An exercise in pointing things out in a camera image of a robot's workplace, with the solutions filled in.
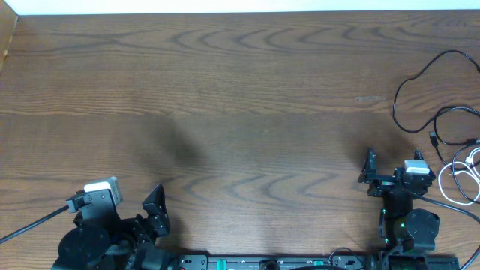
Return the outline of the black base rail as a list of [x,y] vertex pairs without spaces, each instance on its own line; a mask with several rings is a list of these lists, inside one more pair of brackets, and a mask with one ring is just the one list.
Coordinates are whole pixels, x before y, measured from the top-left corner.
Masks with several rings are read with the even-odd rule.
[[178,270],[455,270],[460,263],[454,256],[394,255],[382,261],[374,254],[358,254],[338,248],[319,256],[221,256],[185,254],[178,259]]

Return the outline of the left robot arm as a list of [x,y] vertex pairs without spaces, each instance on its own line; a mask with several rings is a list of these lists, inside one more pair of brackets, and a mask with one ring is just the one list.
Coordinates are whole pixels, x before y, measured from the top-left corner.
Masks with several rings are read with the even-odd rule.
[[84,190],[67,200],[76,217],[75,229],[58,245],[53,269],[160,269],[179,268],[179,256],[156,247],[170,232],[165,191],[158,185],[142,207],[146,217],[122,219],[117,212],[118,190],[110,184]]

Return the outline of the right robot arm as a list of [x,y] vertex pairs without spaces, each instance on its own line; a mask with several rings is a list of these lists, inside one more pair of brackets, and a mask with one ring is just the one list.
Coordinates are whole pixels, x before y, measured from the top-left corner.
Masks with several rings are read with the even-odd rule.
[[370,270],[450,270],[459,269],[458,258],[448,255],[431,256],[440,231],[440,218],[433,212],[414,208],[415,196],[423,196],[436,175],[417,150],[414,158],[405,160],[392,175],[377,172],[376,154],[367,150],[358,182],[368,184],[367,195],[382,199],[379,235],[385,249],[365,259]]

